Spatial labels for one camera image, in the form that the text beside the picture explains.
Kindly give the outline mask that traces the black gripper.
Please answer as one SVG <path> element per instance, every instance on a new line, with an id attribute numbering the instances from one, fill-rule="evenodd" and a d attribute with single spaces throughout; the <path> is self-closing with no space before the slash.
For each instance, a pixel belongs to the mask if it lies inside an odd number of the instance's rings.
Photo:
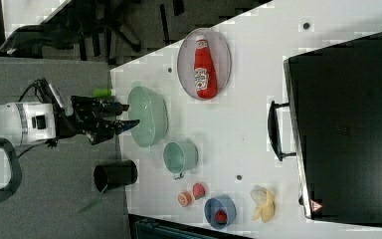
<path id="1" fill-rule="evenodd" d="M 127 112 L 129 105 L 109 100 L 89 97 L 71 96 L 74 112 L 68 117 L 58 116 L 56 119 L 57 139 L 84 134 L 95 145 L 112 139 L 131 130 L 140 123 L 139 119 L 107 120 L 106 117 L 121 116 Z"/>

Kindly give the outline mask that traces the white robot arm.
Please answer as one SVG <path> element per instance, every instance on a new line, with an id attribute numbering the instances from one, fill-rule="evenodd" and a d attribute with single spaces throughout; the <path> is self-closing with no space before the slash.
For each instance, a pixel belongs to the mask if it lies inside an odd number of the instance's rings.
<path id="1" fill-rule="evenodd" d="M 108 120 L 127 112 L 129 105 L 81 96 L 71 96 L 73 113 L 52 104 L 9 103 L 0 105 L 0 138 L 15 147 L 45 143 L 55 147 L 60 139 L 85 135 L 91 145 L 112 139 L 139 125 L 139 119 Z"/>

